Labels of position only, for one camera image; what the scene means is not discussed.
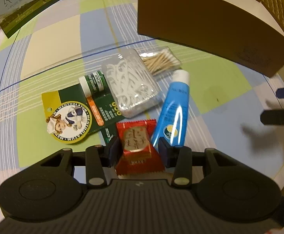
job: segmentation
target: blue tube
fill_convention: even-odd
[[[189,74],[176,70],[173,81],[152,136],[152,145],[158,151],[158,139],[164,137],[171,146],[184,145],[188,122]]]

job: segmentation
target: orange label on container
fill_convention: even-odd
[[[99,110],[96,107],[96,104],[94,103],[92,97],[87,98],[89,106],[93,112],[94,118],[96,119],[96,122],[98,123],[99,126],[104,125],[104,121],[99,113]]]

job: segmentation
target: red snack package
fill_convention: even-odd
[[[123,155],[116,166],[118,175],[160,172],[165,169],[158,152],[151,145],[156,120],[116,124],[123,145]]]

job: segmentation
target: brown box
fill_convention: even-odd
[[[273,76],[284,27],[258,0],[138,0],[138,33],[201,49]]]

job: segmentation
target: lemon graphic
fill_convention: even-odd
[[[166,126],[165,128],[164,128],[164,130],[163,130],[163,133],[164,133],[164,135],[165,135],[165,137],[167,138],[167,139],[170,139],[171,138],[171,133],[172,133],[172,128],[173,128],[174,126],[173,125],[168,125],[168,126]],[[174,130],[174,135],[173,135],[173,137],[176,137],[178,135],[178,130]]]

